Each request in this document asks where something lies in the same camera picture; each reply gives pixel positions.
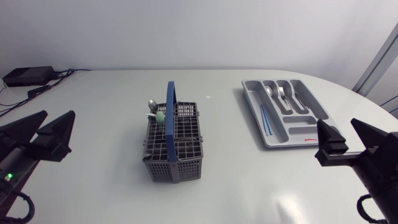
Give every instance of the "cable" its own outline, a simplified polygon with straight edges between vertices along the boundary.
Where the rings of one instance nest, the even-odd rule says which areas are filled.
[[[396,110],[398,110],[398,108],[393,109],[393,110],[390,111],[389,113],[392,113],[392,112],[394,112],[394,111],[396,111]]]
[[[359,215],[368,221],[369,223],[381,223],[381,224],[389,224],[387,220],[375,220],[372,217],[370,217],[366,212],[365,209],[363,208],[362,202],[366,199],[372,198],[371,195],[363,195],[358,199],[358,202],[356,202],[356,209],[358,210]]]
[[[394,97],[391,98],[390,100],[387,100],[386,102],[382,103],[380,106],[385,105],[386,103],[390,102],[391,100],[393,100],[393,99],[395,99],[395,98],[397,98],[397,97],[398,97],[398,95],[394,96]]]
[[[4,109],[4,110],[0,111],[0,113],[1,113],[0,117],[8,114],[9,112],[11,112],[15,108],[18,108],[20,106],[25,105],[30,100],[33,100],[36,96],[39,96],[40,94],[45,93],[47,90],[50,90],[52,87],[58,85],[60,82],[62,82],[62,80],[64,80],[65,78],[69,77],[70,75],[72,75],[73,73],[75,73],[77,71],[91,71],[91,70],[89,70],[89,69],[68,69],[68,70],[64,70],[64,71],[61,71],[61,72],[53,72],[51,74],[52,79],[58,80],[57,82],[55,82],[54,84],[50,85],[48,88],[44,89],[43,91],[40,91],[40,92],[38,92],[38,93],[28,97],[27,99],[24,99],[24,100],[20,101],[20,102],[13,103],[13,104],[10,104],[10,105],[2,105],[2,104],[0,104],[2,106],[12,106],[11,108],[7,108],[7,109]]]
[[[11,193],[22,197],[27,202],[29,211],[24,218],[0,217],[0,223],[28,223],[35,215],[35,205],[33,204],[32,199],[22,192],[12,191]]]

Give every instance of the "gray cutlery basket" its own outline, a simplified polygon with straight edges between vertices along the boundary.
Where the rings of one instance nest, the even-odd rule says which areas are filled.
[[[165,114],[165,123],[159,124],[154,117],[148,117],[142,157],[152,180],[178,183],[199,179],[203,140],[197,104],[176,102],[174,82],[169,82],[167,102],[158,104],[157,111]]]

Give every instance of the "gray cutlery tray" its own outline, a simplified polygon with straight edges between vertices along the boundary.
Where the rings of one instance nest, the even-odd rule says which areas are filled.
[[[242,85],[267,147],[318,145],[318,119],[324,120],[338,131],[330,115],[300,80],[243,80]],[[266,92],[265,86],[271,87],[272,96]],[[285,99],[291,107],[280,96],[280,86],[283,87]],[[260,105],[264,105],[273,135],[266,135]]]

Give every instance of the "white wall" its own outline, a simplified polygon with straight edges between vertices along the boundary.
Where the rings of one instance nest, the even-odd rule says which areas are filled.
[[[39,65],[271,68],[352,88],[397,12],[396,0],[2,0],[0,76]]]

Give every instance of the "white table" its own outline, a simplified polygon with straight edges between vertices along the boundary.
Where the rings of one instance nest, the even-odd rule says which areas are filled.
[[[299,78],[347,139],[362,151],[351,118],[387,132],[398,120],[371,101],[319,78],[276,70],[133,70],[78,72],[0,118],[0,125],[40,110],[45,123],[76,112],[70,153],[41,162],[23,192],[36,207],[31,223],[366,223],[356,201],[367,191],[350,167],[321,167],[317,147],[266,149],[243,96],[241,80]],[[202,177],[153,183],[141,161],[149,109],[165,102],[167,82],[177,100],[200,112]],[[34,87],[9,88],[1,103],[23,100]],[[374,218],[381,212],[364,203]],[[17,199],[9,215],[23,217]]]

